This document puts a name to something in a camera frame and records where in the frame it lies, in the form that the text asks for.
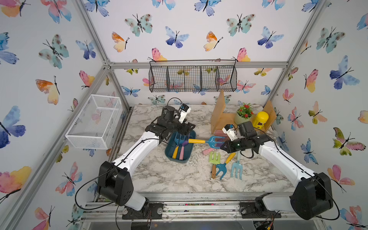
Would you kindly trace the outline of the purple rake pink handle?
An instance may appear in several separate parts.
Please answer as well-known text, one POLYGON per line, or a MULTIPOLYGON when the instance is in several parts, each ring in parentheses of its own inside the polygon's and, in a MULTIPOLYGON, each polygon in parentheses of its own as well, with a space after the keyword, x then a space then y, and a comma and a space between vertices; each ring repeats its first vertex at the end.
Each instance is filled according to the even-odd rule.
POLYGON ((208 148, 208 149, 205 149, 205 150, 203 150, 202 151, 202 154, 204 155, 204 156, 206 156, 206 155, 209 155, 211 152, 214 152, 216 149, 214 149, 214 148, 208 148))

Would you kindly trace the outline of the purple fork pink handle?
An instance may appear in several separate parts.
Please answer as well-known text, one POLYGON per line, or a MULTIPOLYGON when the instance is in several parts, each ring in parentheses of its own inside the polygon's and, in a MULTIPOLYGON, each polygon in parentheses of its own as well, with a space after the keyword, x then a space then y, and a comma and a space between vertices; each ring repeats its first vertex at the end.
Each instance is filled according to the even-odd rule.
POLYGON ((184 141, 181 146, 179 160, 182 161, 184 159, 185 146, 188 144, 188 141, 184 141))

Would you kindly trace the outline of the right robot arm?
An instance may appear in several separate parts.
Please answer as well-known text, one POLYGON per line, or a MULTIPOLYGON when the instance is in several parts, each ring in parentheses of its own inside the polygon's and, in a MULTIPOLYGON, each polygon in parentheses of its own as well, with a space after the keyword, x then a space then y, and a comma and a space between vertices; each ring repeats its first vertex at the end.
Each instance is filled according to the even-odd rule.
POLYGON ((337 207, 331 180, 325 173, 316 173, 300 164, 266 133, 258 133, 251 122, 242 123, 237 128, 228 124, 222 131, 229 137, 221 146, 222 150, 242 153, 249 149, 253 154, 259 154, 279 169, 295 188, 290 195, 266 193, 257 197, 256 212, 293 212, 304 220, 310 220, 337 207))

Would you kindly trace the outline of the teal rake yellow handle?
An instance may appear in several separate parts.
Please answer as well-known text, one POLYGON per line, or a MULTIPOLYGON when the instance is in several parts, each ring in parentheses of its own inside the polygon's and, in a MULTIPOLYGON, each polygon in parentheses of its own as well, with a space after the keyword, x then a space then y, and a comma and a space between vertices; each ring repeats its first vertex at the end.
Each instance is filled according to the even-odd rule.
POLYGON ((220 147, 227 141, 226 137, 212 136, 208 140, 189 139, 189 144, 208 144, 210 148, 220 149, 220 147))

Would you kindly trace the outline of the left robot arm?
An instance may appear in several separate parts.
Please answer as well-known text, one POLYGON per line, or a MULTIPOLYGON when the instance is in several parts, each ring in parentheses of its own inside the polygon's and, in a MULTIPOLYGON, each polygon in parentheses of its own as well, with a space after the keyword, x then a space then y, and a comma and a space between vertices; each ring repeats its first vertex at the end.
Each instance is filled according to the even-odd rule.
POLYGON ((126 206, 135 211, 146 209, 149 201, 134 191, 131 176, 146 156, 163 140, 168 140, 175 132, 187 136, 195 125, 186 122, 191 108, 182 104, 179 109, 172 106, 162 108, 146 128, 139 140, 121 157, 113 162, 104 162, 99 169, 97 192, 119 206, 126 206))

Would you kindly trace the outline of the teal plastic storage box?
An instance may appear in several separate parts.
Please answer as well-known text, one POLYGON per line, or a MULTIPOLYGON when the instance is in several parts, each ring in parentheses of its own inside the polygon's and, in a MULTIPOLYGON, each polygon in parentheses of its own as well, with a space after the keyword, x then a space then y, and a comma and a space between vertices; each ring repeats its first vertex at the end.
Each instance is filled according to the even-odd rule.
MULTIPOLYGON (((177 132, 175 132, 171 137, 170 137, 170 139, 169 139, 169 143, 167 144, 167 147, 166 147, 166 149, 165 149, 165 156, 169 159, 169 160, 171 160, 171 161, 174 161, 174 162, 177 162, 177 163, 186 163, 186 162, 188 162, 188 160, 189 160, 189 158, 190 158, 190 156, 191 156, 191 154, 192 154, 192 150, 193 150, 193 146, 194 146, 194 144, 187 144, 186 146, 185 146, 185 152, 184 152, 184 159, 182 160, 182 161, 180 161, 179 160, 179 156, 180 156, 180 151, 181 151, 181 146, 182 145, 180 145, 179 146, 179 151, 178 151, 178 155, 177 155, 177 158, 176 159, 173 159, 172 158, 172 156, 173 156, 173 152, 174 152, 174 150, 175 150, 175 147, 176 147, 176 143, 175 143, 175 141, 174 141, 174 138, 175 138, 175 134, 176 134, 177 132)), ((185 136, 186 137, 186 139, 185 139, 185 141, 186 140, 189 140, 189 139, 195 139, 196 138, 196 132, 195 131, 190 131, 190 133, 187 135, 187 136, 185 136)))

